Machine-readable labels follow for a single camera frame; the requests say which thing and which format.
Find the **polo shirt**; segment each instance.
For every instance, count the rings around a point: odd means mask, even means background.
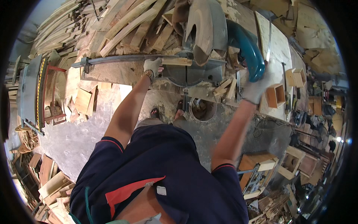
[[[111,137],[96,143],[72,190],[70,212],[82,224],[110,222],[146,185],[178,224],[248,223],[234,166],[208,172],[192,137],[167,124],[137,128],[125,150]]]

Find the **circular saw blade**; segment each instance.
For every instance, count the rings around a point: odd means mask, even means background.
[[[193,54],[194,54],[195,62],[200,67],[204,66],[209,60],[209,55],[206,55],[203,52],[203,50],[201,50],[201,48],[199,46],[197,46],[196,44],[194,45],[194,48],[193,48]]]

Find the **shirt sleeve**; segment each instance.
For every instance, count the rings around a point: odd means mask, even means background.
[[[216,167],[211,174],[228,191],[233,199],[247,213],[246,202],[240,187],[239,176],[232,164],[224,163]]]
[[[103,137],[96,143],[95,149],[79,174],[77,182],[92,177],[110,162],[118,160],[123,152],[123,146],[118,140],[112,137]]]

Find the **white work glove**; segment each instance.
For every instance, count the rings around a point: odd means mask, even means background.
[[[162,63],[161,58],[154,59],[147,59],[144,61],[144,74],[149,76],[150,82],[153,82],[153,78],[158,77],[158,73],[163,71],[163,67],[160,67]]]
[[[270,71],[270,64],[273,59],[270,59],[270,62],[267,64],[265,62],[265,72],[263,73],[260,80],[257,82],[247,81],[242,97],[254,104],[259,104],[262,94],[266,91],[267,87],[271,86],[270,80],[273,77],[272,71]]]

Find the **forearm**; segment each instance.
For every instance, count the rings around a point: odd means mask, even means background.
[[[150,78],[143,75],[113,114],[105,136],[117,139],[126,148],[137,124]]]
[[[255,104],[246,100],[240,101],[231,122],[214,149],[211,161],[212,170],[223,163],[235,165],[255,109]]]

